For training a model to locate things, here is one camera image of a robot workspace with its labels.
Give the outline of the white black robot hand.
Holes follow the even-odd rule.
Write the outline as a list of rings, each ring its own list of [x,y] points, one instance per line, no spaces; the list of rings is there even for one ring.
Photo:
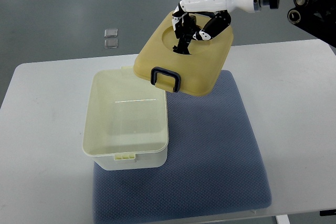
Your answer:
[[[172,14],[178,44],[173,51],[188,55],[192,40],[209,41],[231,22],[230,12],[239,8],[248,13],[259,11],[265,0],[181,0]]]

